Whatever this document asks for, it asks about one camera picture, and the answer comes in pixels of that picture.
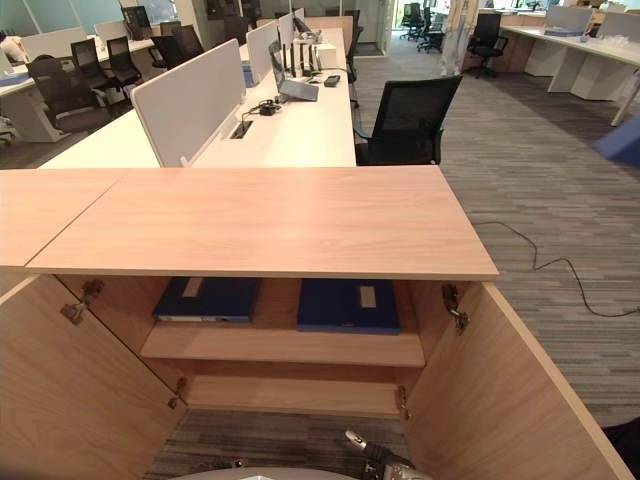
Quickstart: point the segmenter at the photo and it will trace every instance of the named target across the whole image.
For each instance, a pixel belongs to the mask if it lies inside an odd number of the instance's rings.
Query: blue binder
[[[309,332],[401,332],[389,280],[304,279],[298,330]]]
[[[158,321],[249,323],[258,278],[174,277],[156,305]]]

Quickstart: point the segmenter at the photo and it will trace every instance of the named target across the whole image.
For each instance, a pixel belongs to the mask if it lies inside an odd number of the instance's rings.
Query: wooden countertop
[[[123,174],[122,170],[1,171],[0,266],[24,266]]]
[[[131,170],[27,268],[451,280],[498,274],[435,166]]]

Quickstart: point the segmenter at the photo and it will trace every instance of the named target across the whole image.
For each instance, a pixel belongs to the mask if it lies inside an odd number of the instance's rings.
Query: laptop
[[[271,57],[273,74],[276,77],[278,93],[286,95],[287,97],[298,98],[300,100],[308,100],[310,102],[318,101],[318,90],[320,90],[318,87],[304,82],[294,82],[293,80],[285,79],[284,67],[280,62],[279,54],[279,42],[276,41],[269,45],[269,56]]]

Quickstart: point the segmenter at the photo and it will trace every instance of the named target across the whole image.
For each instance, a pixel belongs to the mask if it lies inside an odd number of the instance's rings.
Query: wood grain surface
[[[133,170],[34,271],[487,279],[437,167]]]

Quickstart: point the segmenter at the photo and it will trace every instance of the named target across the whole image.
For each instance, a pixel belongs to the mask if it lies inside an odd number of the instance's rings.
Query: black chair
[[[131,58],[129,40],[127,37],[107,40],[107,51],[109,52],[111,71],[116,77],[119,86],[125,92],[125,96],[128,96],[124,87],[135,85],[142,80],[142,74]]]
[[[107,90],[118,88],[115,78],[109,77],[100,65],[96,42],[93,38],[71,44],[71,56],[76,68],[80,69],[92,89]]]
[[[178,41],[178,47],[185,60],[191,60],[204,53],[198,34],[193,25],[185,25],[173,29],[173,36]]]
[[[422,42],[420,42],[417,47],[419,52],[424,50],[429,53],[432,48],[435,48],[442,53],[442,41],[444,40],[442,23],[432,23],[431,9],[429,7],[425,7],[424,9],[424,26],[422,27],[420,38],[422,38]]]
[[[151,37],[151,41],[160,52],[160,55],[162,55],[167,70],[184,63],[184,57],[178,46],[178,41],[173,35]]]
[[[249,19],[240,15],[225,15],[224,17],[224,40],[225,42],[235,38],[240,45],[247,43],[247,32],[249,31]]]
[[[51,125],[58,130],[92,132],[111,121],[111,114],[100,106],[95,92],[73,62],[43,58],[27,64],[27,70],[44,99]]]
[[[442,122],[462,77],[392,81],[384,86],[371,136],[354,132],[359,166],[440,164]]]
[[[347,81],[349,85],[353,85],[358,80],[358,70],[356,70],[356,65],[354,62],[354,56],[356,54],[356,46],[358,45],[358,40],[360,39],[360,35],[364,31],[364,27],[358,27],[351,38],[351,46],[349,47],[349,51],[347,52]],[[360,104],[358,103],[358,94],[355,91],[356,99],[352,99],[351,103],[353,103],[354,108],[360,108]]]
[[[163,37],[173,35],[173,29],[180,26],[182,26],[182,23],[180,23],[180,21],[162,22],[160,24],[160,35],[162,35]]]
[[[410,3],[409,8],[411,14],[406,25],[409,27],[409,30],[407,33],[400,35],[400,38],[406,37],[407,40],[418,40],[422,26],[424,25],[422,14],[420,12],[420,4],[417,2]]]
[[[476,78],[482,73],[495,77],[496,72],[490,69],[487,63],[491,58],[501,57],[508,43],[509,39],[500,35],[500,14],[478,15],[478,23],[467,50],[472,55],[482,57],[482,62],[477,67],[467,69],[467,72],[476,72]]]

